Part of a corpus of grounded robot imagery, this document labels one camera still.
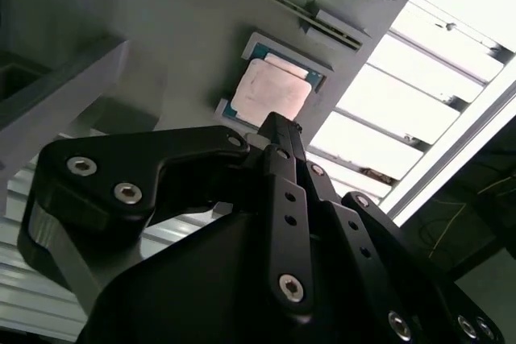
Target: silver screw head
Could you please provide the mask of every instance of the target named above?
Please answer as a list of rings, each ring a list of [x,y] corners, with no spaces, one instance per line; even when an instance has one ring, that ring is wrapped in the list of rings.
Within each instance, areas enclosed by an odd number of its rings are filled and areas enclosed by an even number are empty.
[[[66,162],[66,167],[73,175],[90,176],[97,171],[96,163],[84,156],[75,156]]]
[[[233,136],[228,136],[227,141],[229,141],[233,145],[236,145],[237,147],[240,147],[242,145],[242,142]]]
[[[142,196],[141,189],[132,183],[118,183],[114,187],[114,197],[126,205],[135,205]]]
[[[487,325],[484,319],[482,317],[477,317],[476,322],[478,323],[478,326],[480,326],[480,328],[482,329],[482,332],[484,332],[488,338],[494,340],[494,333],[491,330],[491,328],[489,328],[489,325]]]
[[[280,277],[280,289],[287,297],[287,300],[292,302],[301,302],[305,296],[301,282],[290,274],[284,274]]]
[[[276,149],[276,153],[281,156],[283,159],[288,159],[290,155],[284,149],[278,148]]]
[[[324,170],[321,167],[319,167],[317,164],[312,164],[312,171],[317,173],[319,176],[324,175]]]
[[[473,328],[473,325],[471,325],[468,320],[462,316],[458,316],[457,321],[459,322],[459,326],[462,328],[465,334],[467,334],[470,338],[476,338],[475,328]]]
[[[412,338],[409,325],[394,311],[389,313],[389,325],[394,333],[404,342],[409,342]]]
[[[361,197],[358,195],[356,197],[356,200],[363,206],[363,207],[369,207],[369,202],[365,197]]]

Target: black metal bracket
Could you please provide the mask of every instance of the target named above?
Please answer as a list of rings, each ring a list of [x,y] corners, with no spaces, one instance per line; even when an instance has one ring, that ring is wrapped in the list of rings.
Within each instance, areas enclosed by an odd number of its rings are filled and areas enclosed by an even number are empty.
[[[270,114],[263,151],[220,126],[44,148],[19,248],[85,305],[80,342],[503,343],[364,194],[341,201],[300,130]],[[135,257],[147,225],[219,201],[234,212]]]

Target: gray panel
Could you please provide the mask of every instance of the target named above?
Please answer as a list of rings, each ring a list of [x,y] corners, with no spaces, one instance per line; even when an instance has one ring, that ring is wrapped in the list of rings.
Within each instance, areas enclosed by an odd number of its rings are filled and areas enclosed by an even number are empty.
[[[304,6],[313,0],[290,1]],[[338,11],[352,26],[365,29],[371,40],[358,53],[332,50],[306,37],[299,19],[270,0],[18,0],[11,3],[10,27],[16,34],[10,36],[10,45],[30,57],[25,53],[31,50],[17,37],[27,33],[39,42],[46,34],[55,39],[60,57],[65,53],[71,57],[77,41],[99,25],[126,36],[137,48],[131,56],[139,57],[131,72],[144,85],[138,87],[139,82],[123,77],[114,97],[147,110],[156,104],[153,94],[160,89],[158,84],[165,82],[157,128],[169,129],[214,124],[220,98],[235,92],[247,67],[240,59],[246,42],[254,31],[265,31],[336,71],[320,93],[309,97],[298,116],[309,141],[407,0],[318,1]],[[29,5],[34,2],[47,6],[34,10]],[[78,15],[85,16],[80,23]],[[71,22],[66,25],[67,34],[58,35],[54,26],[63,26],[63,19]],[[57,55],[48,45],[32,51],[39,58]]]

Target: metal slot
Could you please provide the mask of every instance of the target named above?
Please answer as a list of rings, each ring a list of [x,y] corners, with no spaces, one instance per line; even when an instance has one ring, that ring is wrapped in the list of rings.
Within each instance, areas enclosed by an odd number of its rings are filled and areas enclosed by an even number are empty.
[[[350,48],[353,51],[358,51],[362,47],[362,43],[338,30],[337,28],[329,25],[328,23],[318,20],[317,17],[313,16],[308,10],[290,2],[289,0],[272,0],[279,6],[282,6],[287,11],[294,13],[297,17],[309,23],[310,27],[315,30],[322,32],[324,35],[330,36],[332,39],[337,41],[339,44]]]

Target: yellow wire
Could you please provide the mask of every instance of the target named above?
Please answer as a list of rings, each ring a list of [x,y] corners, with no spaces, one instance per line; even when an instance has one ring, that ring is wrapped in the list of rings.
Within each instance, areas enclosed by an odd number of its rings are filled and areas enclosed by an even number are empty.
[[[466,208],[466,204],[463,203],[462,207],[460,207],[460,210],[453,216],[452,219],[450,219],[450,221],[446,225],[446,228],[444,229],[443,233],[441,233],[441,236],[439,237],[439,239],[437,239],[437,242],[435,242],[434,248],[428,255],[428,258],[432,258],[432,255],[434,254],[435,249],[437,249],[437,246],[441,243],[441,240],[444,238],[444,235],[446,235],[446,233],[447,233],[448,229],[450,228],[450,226],[452,225],[453,221],[455,221],[457,219],[457,217],[460,215],[460,213],[462,213],[463,209],[465,209],[465,208]]]
[[[485,191],[487,191],[488,189],[491,189],[492,187],[495,187],[501,183],[503,183],[504,181],[508,181],[510,179],[512,179],[513,177],[512,176],[509,176],[509,177],[506,177],[504,179],[500,179],[498,181],[495,181],[494,183],[488,185],[487,187],[485,187],[484,189],[481,189],[478,193],[476,193],[477,195],[480,195],[481,193],[484,193]],[[435,249],[437,249],[437,246],[441,243],[441,240],[443,240],[444,238],[444,235],[446,235],[446,233],[448,232],[448,230],[450,229],[450,226],[452,225],[452,223],[457,219],[457,217],[462,213],[462,211],[466,208],[466,203],[455,203],[455,202],[451,202],[451,201],[438,201],[436,199],[434,199],[434,201],[438,202],[438,203],[442,203],[442,204],[445,204],[445,205],[462,205],[462,207],[460,207],[459,211],[457,211],[457,213],[450,219],[450,221],[447,223],[446,227],[444,228],[444,231],[441,233],[441,235],[439,236],[439,239],[437,239],[437,241],[435,242],[435,245],[434,247],[432,248],[430,254],[428,255],[428,258],[432,258],[432,255],[434,254],[435,252]]]
[[[488,189],[491,189],[492,187],[496,186],[496,185],[499,185],[501,183],[503,183],[504,181],[508,181],[510,179],[512,179],[513,177],[512,176],[509,176],[509,177],[506,177],[505,179],[500,179],[499,181],[495,181],[494,183],[488,185],[487,187],[485,187],[484,189],[481,189],[478,193],[476,193],[477,195],[480,195],[481,193],[484,193],[485,191],[487,191]]]
[[[513,193],[516,191],[516,189],[510,189],[509,191],[505,191],[504,193],[499,193],[497,197],[503,197],[504,195],[507,195],[508,193]]]
[[[431,199],[435,203],[440,203],[441,205],[463,205],[464,203],[459,203],[457,201],[439,201],[437,199]]]

